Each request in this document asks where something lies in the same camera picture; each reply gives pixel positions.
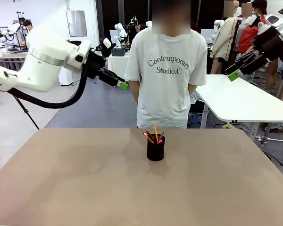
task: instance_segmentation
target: pencil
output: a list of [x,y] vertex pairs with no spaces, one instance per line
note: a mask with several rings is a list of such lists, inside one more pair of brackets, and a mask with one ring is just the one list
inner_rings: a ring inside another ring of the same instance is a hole
[[148,135],[148,137],[149,137],[152,141],[154,141],[154,139],[153,139],[153,137],[152,137],[152,135],[150,134],[149,131],[147,131],[147,135]]
[[153,127],[154,127],[154,131],[155,131],[155,135],[156,135],[156,140],[157,140],[157,143],[158,143],[157,130],[156,130],[156,125],[155,125],[154,120],[153,120]]
[[162,140],[162,138],[164,137],[164,133],[165,133],[164,131],[161,133],[159,141]]
[[145,135],[145,137],[146,137],[151,143],[154,143],[154,142],[151,141],[151,139],[147,136],[147,134],[143,133],[143,135]]

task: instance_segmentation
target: pencil holder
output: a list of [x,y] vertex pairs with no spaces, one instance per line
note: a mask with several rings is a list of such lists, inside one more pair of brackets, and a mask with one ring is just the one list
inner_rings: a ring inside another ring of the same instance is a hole
[[149,160],[161,161],[164,159],[165,141],[166,141],[166,138],[164,136],[160,144],[153,144],[150,141],[148,141],[147,158]]

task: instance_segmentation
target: t-shirt sleeve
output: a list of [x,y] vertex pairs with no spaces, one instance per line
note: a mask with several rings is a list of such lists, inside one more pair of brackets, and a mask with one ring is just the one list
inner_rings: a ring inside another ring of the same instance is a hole
[[125,80],[139,81],[141,79],[140,52],[138,50],[137,45],[137,39],[135,38],[132,42],[132,46],[129,53],[129,60],[125,72]]
[[201,43],[197,56],[198,61],[191,74],[189,84],[194,86],[203,86],[207,83],[207,57],[207,43],[204,38],[201,38]]

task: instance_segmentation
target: white t-shirt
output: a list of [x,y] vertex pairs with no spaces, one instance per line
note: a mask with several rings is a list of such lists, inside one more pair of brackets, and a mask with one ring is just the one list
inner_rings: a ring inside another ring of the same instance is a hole
[[197,32],[177,37],[139,32],[131,46],[125,79],[140,81],[137,126],[186,128],[188,84],[206,83],[207,44]]

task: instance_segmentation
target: black hair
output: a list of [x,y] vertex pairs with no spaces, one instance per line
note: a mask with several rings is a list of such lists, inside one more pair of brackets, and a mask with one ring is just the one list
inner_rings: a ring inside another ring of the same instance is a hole
[[191,3],[191,0],[152,0],[152,12],[158,13]]
[[23,25],[24,25],[25,27],[27,27],[27,26],[29,26],[29,25],[33,26],[32,22],[30,22],[29,20],[25,20],[25,21],[23,22]]

